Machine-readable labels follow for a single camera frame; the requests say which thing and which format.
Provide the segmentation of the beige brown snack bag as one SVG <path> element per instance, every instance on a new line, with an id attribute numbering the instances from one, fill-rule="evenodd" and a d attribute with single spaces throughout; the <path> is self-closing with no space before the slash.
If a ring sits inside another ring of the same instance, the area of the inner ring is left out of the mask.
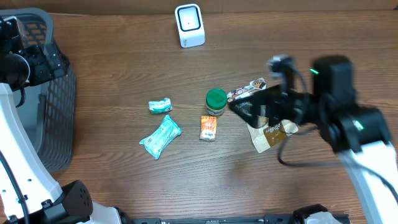
<path id="1" fill-rule="evenodd" d="M 227 101 L 230 103 L 234 100 L 251 96 L 253 93 L 265 90 L 266 88 L 267 84 L 265 79 L 258 78 L 257 80 L 251 81 L 247 86 L 229 92 L 227 94 Z M 258 128 L 253 128 L 247 124 L 251 141 L 258 153 L 262 153 L 278 145 L 299 130 L 296 124 L 286 119 L 277 123 L 275 126 L 269 126 L 266 117 L 259 117 L 259 124 L 260 126 Z"/>

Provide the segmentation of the green lid jar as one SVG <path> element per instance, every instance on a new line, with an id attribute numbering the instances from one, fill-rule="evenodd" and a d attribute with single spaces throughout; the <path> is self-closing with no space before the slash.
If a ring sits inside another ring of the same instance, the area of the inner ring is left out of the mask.
<path id="1" fill-rule="evenodd" d="M 224 113 L 227 104 L 227 94 L 220 88 L 211 89 L 206 94 L 206 112 L 211 116 Z"/>

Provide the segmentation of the orange snack packet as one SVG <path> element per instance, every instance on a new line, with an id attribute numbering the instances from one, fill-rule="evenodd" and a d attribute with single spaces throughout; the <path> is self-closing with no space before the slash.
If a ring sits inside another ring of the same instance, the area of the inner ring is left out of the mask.
<path id="1" fill-rule="evenodd" d="M 216 139 L 217 117 L 202 116 L 200 139 L 205 141 L 214 141 Z"/>

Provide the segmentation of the teal tissue pack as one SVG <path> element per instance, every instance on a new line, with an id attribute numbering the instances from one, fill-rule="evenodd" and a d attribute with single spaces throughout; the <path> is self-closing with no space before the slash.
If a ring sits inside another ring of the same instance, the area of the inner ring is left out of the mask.
<path id="1" fill-rule="evenodd" d="M 181 133 L 182 129 L 169 115 L 166 115 L 158 129 L 142 139 L 139 144 L 143 145 L 146 151 L 157 160 L 162 151 Z"/>

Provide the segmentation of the small teal wipes pack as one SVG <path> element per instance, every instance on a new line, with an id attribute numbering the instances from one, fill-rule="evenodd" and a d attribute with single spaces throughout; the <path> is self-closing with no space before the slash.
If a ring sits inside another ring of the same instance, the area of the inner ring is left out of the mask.
<path id="1" fill-rule="evenodd" d="M 150 101 L 149 110 L 152 114 L 166 113 L 173 110 L 170 98 L 164 98 L 160 101 Z"/>

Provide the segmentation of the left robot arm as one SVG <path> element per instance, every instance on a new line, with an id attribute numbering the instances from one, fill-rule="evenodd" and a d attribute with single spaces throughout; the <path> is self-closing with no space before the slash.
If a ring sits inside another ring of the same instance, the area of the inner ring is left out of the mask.
<path id="1" fill-rule="evenodd" d="M 1 200 L 8 223 L 129 223 L 52 173 L 73 155 L 76 77 L 40 9 L 1 11 Z"/>

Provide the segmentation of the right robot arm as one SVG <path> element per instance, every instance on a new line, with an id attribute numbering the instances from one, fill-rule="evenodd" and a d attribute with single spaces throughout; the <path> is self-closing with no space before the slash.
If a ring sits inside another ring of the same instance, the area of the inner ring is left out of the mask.
<path id="1" fill-rule="evenodd" d="M 312 88 L 295 90 L 302 74 L 292 57 L 268 61 L 276 86 L 232 101 L 231 111 L 257 127 L 264 116 L 273 126 L 283 120 L 314 124 L 339 157 L 358 194 L 368 223 L 397 222 L 397 153 L 383 113 L 357 102 L 353 64 L 343 55 L 317 58 L 312 63 Z"/>

